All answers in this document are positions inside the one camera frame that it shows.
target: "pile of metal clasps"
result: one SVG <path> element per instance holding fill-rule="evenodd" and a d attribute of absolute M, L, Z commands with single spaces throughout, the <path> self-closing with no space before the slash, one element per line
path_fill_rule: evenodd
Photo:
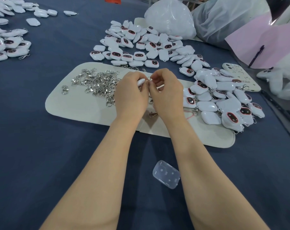
<path fill-rule="evenodd" d="M 97 69 L 82 69 L 78 76 L 72 80 L 72 85 L 85 85 L 85 93 L 92 93 L 93 96 L 102 96 L 107 100 L 106 106 L 115 105 L 114 92 L 120 78 L 118 72 L 107 70 L 105 72 L 94 73 Z"/>

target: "dark blue table surface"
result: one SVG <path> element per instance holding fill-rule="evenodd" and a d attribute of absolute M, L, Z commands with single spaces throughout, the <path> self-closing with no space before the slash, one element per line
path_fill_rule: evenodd
<path fill-rule="evenodd" d="M 31 56 L 0 62 L 0 229 L 38 229 L 81 172 L 104 137 L 107 126 L 48 114 L 47 96 L 74 67 L 92 61 L 110 21 L 143 17 L 146 5 L 123 0 L 27 0 L 57 17 L 28 26 L 32 12 L 8 17 L 3 29 L 26 27 Z M 68 17 L 64 10 L 80 15 Z M 235 63 L 228 51 L 186 41 L 211 66 Z M 161 62 L 178 78 L 173 62 Z M 228 149 L 209 153 L 271 229 L 290 229 L 290 136 L 258 93 L 251 94 L 266 114 L 236 136 Z M 136 132 L 128 158 L 118 229 L 193 229 L 182 184 L 171 190 L 152 176 L 156 162 L 177 166 L 169 138 Z"/>

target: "clear plastic case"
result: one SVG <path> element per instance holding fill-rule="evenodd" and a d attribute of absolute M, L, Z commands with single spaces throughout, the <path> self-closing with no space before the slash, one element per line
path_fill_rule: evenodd
<path fill-rule="evenodd" d="M 180 180 L 180 173 L 165 161 L 158 161 L 152 175 L 170 189 L 175 189 Z"/>

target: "person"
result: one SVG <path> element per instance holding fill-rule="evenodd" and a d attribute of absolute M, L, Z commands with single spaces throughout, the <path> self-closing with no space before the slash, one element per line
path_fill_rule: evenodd
<path fill-rule="evenodd" d="M 142 78 L 146 81 L 139 90 L 137 81 Z M 168 69 L 155 71 L 150 81 L 141 72 L 129 72 L 117 84 L 116 119 L 40 229 L 117 228 L 129 147 L 146 111 L 149 92 L 172 140 L 194 228 L 269 229 L 185 119 L 183 86 Z"/>

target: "forearm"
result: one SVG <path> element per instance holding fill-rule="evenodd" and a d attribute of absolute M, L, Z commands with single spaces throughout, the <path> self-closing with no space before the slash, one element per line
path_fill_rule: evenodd
<path fill-rule="evenodd" d="M 137 123 L 115 120 L 41 229 L 116 229 Z"/>
<path fill-rule="evenodd" d="M 195 229 L 268 229 L 213 161 L 188 121 L 166 126 Z"/>

